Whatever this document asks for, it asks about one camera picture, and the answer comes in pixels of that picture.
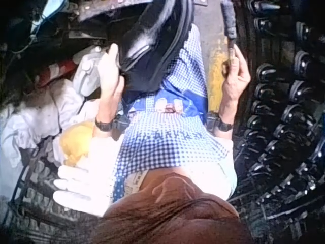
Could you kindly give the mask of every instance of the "blue checkered shirt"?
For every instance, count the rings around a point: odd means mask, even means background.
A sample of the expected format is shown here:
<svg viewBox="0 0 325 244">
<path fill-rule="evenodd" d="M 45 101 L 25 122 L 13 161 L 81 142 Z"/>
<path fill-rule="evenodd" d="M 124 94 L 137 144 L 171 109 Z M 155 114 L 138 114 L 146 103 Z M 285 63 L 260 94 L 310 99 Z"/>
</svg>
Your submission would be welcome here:
<svg viewBox="0 0 325 244">
<path fill-rule="evenodd" d="M 156 102 L 181 99 L 183 113 L 160 113 Z M 215 138 L 204 122 L 208 112 L 207 86 L 203 68 L 200 34 L 195 25 L 179 56 L 170 64 L 160 91 L 136 100 L 130 106 L 131 124 L 125 132 L 115 166 L 113 201 L 124 196 L 124 181 L 133 173 L 158 168 L 182 167 L 193 174 L 203 191 L 221 196 L 234 191 L 232 142 Z"/>
</svg>

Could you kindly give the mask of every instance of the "white cloth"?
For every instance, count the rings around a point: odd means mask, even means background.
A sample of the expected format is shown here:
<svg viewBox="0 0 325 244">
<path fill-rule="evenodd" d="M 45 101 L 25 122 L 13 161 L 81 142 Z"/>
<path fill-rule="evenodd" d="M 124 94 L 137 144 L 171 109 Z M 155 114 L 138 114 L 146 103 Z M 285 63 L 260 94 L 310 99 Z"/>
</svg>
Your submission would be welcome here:
<svg viewBox="0 0 325 244">
<path fill-rule="evenodd" d="M 50 90 L 58 109 L 60 127 L 66 130 L 72 125 L 70 120 L 78 114 L 84 97 L 78 94 L 72 82 L 66 79 L 52 84 Z"/>
<path fill-rule="evenodd" d="M 42 138 L 57 135 L 78 113 L 83 100 L 72 83 L 62 79 L 24 96 L 16 109 L 8 105 L 1 111 L 1 195 L 11 198 L 16 186 L 22 169 L 19 148 L 36 148 Z"/>
</svg>

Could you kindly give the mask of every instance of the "black wristwatch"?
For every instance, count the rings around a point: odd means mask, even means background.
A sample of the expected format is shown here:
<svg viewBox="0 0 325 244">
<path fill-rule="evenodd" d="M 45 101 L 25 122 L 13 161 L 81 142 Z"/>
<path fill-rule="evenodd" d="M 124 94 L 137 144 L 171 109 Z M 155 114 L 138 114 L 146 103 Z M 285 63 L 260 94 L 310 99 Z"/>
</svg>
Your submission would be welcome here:
<svg viewBox="0 0 325 244">
<path fill-rule="evenodd" d="M 118 129 L 119 131 L 125 131 L 130 125 L 130 120 L 126 115 L 117 114 L 115 118 L 109 123 L 103 123 L 95 119 L 95 125 L 100 131 L 109 132 L 112 129 Z"/>
<path fill-rule="evenodd" d="M 234 125 L 224 123 L 219 114 L 213 111 L 208 113 L 207 118 L 207 130 L 213 133 L 214 128 L 218 128 L 220 131 L 228 132 L 232 130 Z"/>
<path fill-rule="evenodd" d="M 100 131 L 103 131 L 103 132 L 109 132 L 111 131 L 113 128 L 114 128 L 114 120 L 112 120 L 111 122 L 109 123 L 104 123 L 104 122 L 100 122 L 97 120 L 97 117 L 95 119 L 95 125 L 97 126 L 97 128 L 100 130 Z"/>
</svg>

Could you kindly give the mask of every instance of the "concrete floor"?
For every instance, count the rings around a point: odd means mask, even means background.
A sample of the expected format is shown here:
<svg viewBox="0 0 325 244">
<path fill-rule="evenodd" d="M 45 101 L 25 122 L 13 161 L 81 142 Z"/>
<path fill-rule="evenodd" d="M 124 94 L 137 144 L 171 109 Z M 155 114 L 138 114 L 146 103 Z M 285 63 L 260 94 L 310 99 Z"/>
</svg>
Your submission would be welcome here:
<svg viewBox="0 0 325 244">
<path fill-rule="evenodd" d="M 194 23 L 201 33 L 201 47 L 208 80 L 209 109 L 218 110 L 222 96 L 221 65 L 227 60 L 227 39 L 224 36 L 220 0 L 205 0 L 208 6 L 196 5 Z"/>
</svg>

